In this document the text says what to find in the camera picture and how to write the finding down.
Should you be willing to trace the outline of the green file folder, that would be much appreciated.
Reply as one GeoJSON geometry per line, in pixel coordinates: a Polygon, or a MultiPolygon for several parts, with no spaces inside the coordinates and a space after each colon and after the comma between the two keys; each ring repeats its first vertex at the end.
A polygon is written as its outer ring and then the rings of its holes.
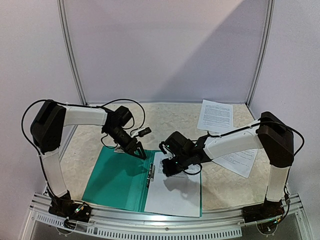
{"type": "Polygon", "coordinates": [[[145,160],[114,152],[103,147],[84,190],[82,200],[88,203],[133,212],[145,212],[146,187],[150,163],[155,153],[146,150],[145,160]]]}

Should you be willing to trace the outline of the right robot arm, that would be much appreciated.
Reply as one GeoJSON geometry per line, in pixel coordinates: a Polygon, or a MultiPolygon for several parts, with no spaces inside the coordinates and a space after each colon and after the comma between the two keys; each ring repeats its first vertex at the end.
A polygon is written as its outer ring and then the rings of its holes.
{"type": "Polygon", "coordinates": [[[264,149],[271,167],[266,201],[258,208],[262,218],[269,218],[278,210],[277,202],[284,196],[295,157],[293,130],[269,111],[249,125],[220,135],[207,133],[196,141],[175,131],[159,144],[159,148],[167,155],[162,160],[162,172],[167,177],[186,171],[190,165],[211,162],[227,154],[264,149]]]}

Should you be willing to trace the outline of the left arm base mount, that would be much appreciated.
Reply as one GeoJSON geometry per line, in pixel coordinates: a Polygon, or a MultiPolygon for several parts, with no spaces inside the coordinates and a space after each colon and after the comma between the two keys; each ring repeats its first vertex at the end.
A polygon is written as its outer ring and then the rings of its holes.
{"type": "Polygon", "coordinates": [[[92,209],[86,202],[72,200],[70,193],[67,192],[62,197],[51,197],[48,212],[65,219],[88,223],[92,209]]]}

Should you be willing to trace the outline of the folder spine metal clip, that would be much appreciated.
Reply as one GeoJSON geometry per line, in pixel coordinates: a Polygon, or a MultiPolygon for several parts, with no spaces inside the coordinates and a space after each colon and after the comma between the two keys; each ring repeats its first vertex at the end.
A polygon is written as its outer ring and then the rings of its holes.
{"type": "Polygon", "coordinates": [[[155,177],[155,165],[153,163],[150,163],[149,166],[149,170],[148,170],[148,174],[147,174],[147,178],[146,178],[146,187],[149,188],[151,182],[154,181],[154,177],[155,177]]]}

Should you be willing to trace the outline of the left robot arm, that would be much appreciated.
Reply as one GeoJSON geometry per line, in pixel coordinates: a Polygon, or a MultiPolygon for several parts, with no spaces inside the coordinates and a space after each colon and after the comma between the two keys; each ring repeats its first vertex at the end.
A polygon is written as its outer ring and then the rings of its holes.
{"type": "Polygon", "coordinates": [[[64,182],[59,160],[59,148],[66,126],[90,125],[101,127],[101,132],[110,136],[125,153],[145,160],[142,143],[130,136],[125,125],[133,118],[130,110],[121,105],[116,110],[104,106],[80,106],[58,103],[47,99],[34,118],[30,133],[33,144],[39,150],[39,158],[49,195],[55,202],[55,209],[63,216],[74,213],[74,205],[64,182]]]}

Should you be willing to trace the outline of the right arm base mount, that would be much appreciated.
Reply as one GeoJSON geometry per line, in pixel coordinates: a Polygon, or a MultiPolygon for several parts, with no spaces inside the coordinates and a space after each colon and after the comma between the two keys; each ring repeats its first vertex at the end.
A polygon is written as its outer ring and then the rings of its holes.
{"type": "Polygon", "coordinates": [[[263,203],[244,206],[241,212],[245,223],[273,220],[276,217],[283,219],[287,215],[281,200],[274,202],[267,199],[263,203]]]}

